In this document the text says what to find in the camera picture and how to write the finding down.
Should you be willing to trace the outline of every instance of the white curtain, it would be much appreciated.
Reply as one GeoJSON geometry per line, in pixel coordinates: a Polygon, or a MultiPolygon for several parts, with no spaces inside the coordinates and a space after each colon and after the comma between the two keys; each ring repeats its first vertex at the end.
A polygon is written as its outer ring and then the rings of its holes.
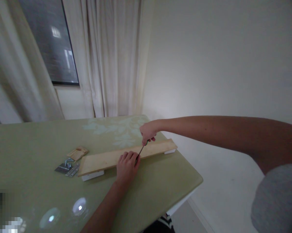
{"type": "Polygon", "coordinates": [[[0,0],[0,123],[63,118],[19,2],[0,0]]]}
{"type": "Polygon", "coordinates": [[[136,113],[141,0],[64,0],[88,117],[136,113]]]}

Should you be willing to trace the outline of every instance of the glass tabletop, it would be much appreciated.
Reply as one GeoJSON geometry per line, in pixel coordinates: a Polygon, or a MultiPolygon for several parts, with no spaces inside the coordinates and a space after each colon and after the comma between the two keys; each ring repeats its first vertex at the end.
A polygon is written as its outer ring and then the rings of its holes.
{"type": "MultiPolygon", "coordinates": [[[[78,146],[97,154],[140,145],[139,127],[148,121],[140,115],[0,125],[0,229],[79,232],[115,181],[116,168],[85,182],[55,168],[78,146]]],[[[166,138],[159,133],[156,139],[166,138]]],[[[202,181],[178,151],[142,160],[112,231],[143,230],[202,181]]]]}

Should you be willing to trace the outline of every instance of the pixelated area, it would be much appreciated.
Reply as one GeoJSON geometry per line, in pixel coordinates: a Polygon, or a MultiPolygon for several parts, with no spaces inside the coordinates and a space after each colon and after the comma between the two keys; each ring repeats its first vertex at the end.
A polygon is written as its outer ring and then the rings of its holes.
{"type": "Polygon", "coordinates": [[[6,194],[0,193],[0,233],[23,233],[26,230],[26,221],[20,217],[11,217],[4,213],[6,206],[6,194]]]}

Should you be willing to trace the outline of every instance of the wooden plank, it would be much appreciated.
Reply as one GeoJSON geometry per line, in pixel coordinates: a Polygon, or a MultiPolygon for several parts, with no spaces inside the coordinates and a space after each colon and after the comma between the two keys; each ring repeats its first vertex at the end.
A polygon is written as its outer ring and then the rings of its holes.
{"type": "MultiPolygon", "coordinates": [[[[125,152],[134,151],[139,153],[142,146],[135,146],[130,148],[124,148],[121,150],[115,150],[111,152],[105,152],[96,155],[84,156],[81,160],[78,176],[84,176],[93,172],[112,168],[117,165],[119,157],[125,152]]],[[[172,139],[151,142],[148,143],[140,153],[140,158],[144,159],[152,155],[161,154],[169,150],[177,149],[176,144],[172,139]]]]}
{"type": "Polygon", "coordinates": [[[78,146],[72,152],[70,152],[67,156],[72,158],[75,162],[82,158],[83,155],[88,153],[88,150],[82,146],[78,146]]]}

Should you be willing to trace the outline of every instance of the gray sleeve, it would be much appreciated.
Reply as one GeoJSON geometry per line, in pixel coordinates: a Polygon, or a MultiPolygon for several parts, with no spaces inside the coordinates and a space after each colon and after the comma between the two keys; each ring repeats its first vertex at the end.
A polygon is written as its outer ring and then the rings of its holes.
{"type": "Polygon", "coordinates": [[[292,232],[292,164],[266,174],[257,188],[251,219],[259,233],[292,232]]]}

